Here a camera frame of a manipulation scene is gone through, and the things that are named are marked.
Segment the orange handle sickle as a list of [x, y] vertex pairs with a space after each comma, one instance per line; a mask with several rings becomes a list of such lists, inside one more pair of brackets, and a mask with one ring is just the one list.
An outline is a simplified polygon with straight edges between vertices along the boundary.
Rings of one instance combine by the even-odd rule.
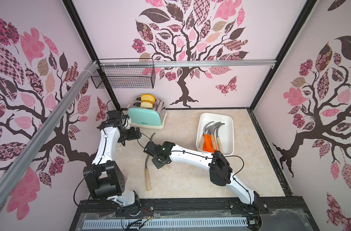
[[216, 142], [216, 138], [215, 138], [215, 131], [216, 129], [219, 127], [219, 125], [221, 124], [221, 122], [216, 122], [214, 125], [212, 125], [209, 129], [209, 140], [211, 143], [211, 152], [213, 153], [215, 150], [217, 150], [217, 142]]
[[204, 126], [203, 129], [203, 150], [206, 152], [213, 153], [215, 151], [215, 146], [213, 145], [213, 132], [214, 132], [215, 122], [211, 121]]
[[215, 136], [214, 136], [214, 135], [210, 135], [210, 140], [211, 140], [213, 152], [214, 152], [215, 150], [218, 150], [218, 148], [217, 148], [217, 142], [216, 142]]
[[209, 126], [206, 129], [205, 148], [208, 152], [211, 152], [211, 153], [213, 153], [217, 149], [214, 132], [218, 124], [219, 122]]

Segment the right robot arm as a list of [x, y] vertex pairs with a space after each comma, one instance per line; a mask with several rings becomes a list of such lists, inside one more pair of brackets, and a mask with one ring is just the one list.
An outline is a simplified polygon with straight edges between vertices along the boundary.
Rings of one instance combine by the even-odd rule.
[[162, 145], [150, 141], [144, 146], [143, 152], [152, 157], [152, 162], [158, 169], [172, 162], [180, 162], [208, 171], [211, 183], [229, 188], [248, 214], [259, 211], [257, 202], [260, 196], [237, 178], [227, 157], [220, 151], [205, 153], [186, 149], [168, 141]]

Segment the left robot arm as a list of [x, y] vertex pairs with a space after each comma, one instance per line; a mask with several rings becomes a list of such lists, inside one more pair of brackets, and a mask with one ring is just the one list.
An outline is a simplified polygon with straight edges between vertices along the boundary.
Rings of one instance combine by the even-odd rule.
[[113, 201], [124, 213], [140, 213], [140, 199], [135, 191], [126, 189], [124, 175], [115, 162], [118, 144], [141, 138], [139, 128], [130, 126], [131, 119], [121, 111], [108, 112], [106, 121], [98, 126], [100, 143], [96, 157], [83, 170], [84, 181], [93, 200]]

